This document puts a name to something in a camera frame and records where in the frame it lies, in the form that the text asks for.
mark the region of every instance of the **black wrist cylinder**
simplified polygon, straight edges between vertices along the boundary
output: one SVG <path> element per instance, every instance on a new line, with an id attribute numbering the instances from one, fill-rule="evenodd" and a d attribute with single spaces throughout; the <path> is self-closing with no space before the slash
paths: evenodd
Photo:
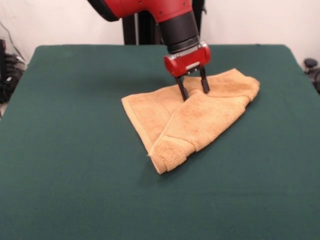
<path id="1" fill-rule="evenodd" d="M 199 44 L 199 31 L 193 11 L 159 23 L 162 40 L 170 54 Z"/>

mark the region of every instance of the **green table surface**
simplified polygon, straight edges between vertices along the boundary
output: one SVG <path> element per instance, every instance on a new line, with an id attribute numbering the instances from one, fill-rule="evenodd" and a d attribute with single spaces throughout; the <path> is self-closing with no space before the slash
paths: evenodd
<path id="1" fill-rule="evenodd" d="M 121 98 L 175 84 L 164 46 L 41 46 L 0 122 L 1 240 L 318 240 L 320 98 L 283 45 L 212 45 L 261 89 L 159 175 Z"/>

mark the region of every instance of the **towel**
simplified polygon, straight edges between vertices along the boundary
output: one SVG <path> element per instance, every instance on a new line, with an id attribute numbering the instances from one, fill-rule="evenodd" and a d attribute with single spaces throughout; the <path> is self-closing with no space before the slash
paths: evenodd
<path id="1" fill-rule="evenodd" d="M 177 84 L 122 98 L 125 113 L 159 174 L 174 170 L 212 143 L 246 111 L 260 89 L 255 78 L 237 69 L 207 80 L 210 92 L 205 94 L 200 77 L 185 76 L 186 101 Z"/>

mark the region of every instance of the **black pole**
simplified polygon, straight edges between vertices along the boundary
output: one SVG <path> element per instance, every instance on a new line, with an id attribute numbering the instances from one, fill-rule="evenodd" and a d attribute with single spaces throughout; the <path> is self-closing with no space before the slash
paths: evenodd
<path id="1" fill-rule="evenodd" d="M 135 16 L 131 15 L 122 19 L 123 38 L 125 45 L 136 45 Z"/>
<path id="2" fill-rule="evenodd" d="M 193 0 L 192 8 L 195 16 L 196 25 L 198 27 L 199 35 L 201 33 L 202 12 L 205 9 L 205 0 Z"/>

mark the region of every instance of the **white wall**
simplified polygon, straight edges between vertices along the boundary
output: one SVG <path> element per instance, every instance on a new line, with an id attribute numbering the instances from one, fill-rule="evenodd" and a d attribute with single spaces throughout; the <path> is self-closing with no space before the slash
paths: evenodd
<path id="1" fill-rule="evenodd" d="M 122 22 L 105 21 L 87 0 L 0 0 L 0 20 L 27 61 L 39 45 L 124 43 Z"/>
<path id="2" fill-rule="evenodd" d="M 218 44 L 285 44 L 299 64 L 320 62 L 320 0 L 207 0 L 202 38 Z"/>
<path id="3" fill-rule="evenodd" d="M 286 44 L 299 64 L 320 61 L 320 0 L 206 0 L 206 8 L 209 44 Z M 39 45 L 123 44 L 122 22 L 106 22 L 87 0 L 0 0 L 0 20 L 27 60 Z"/>

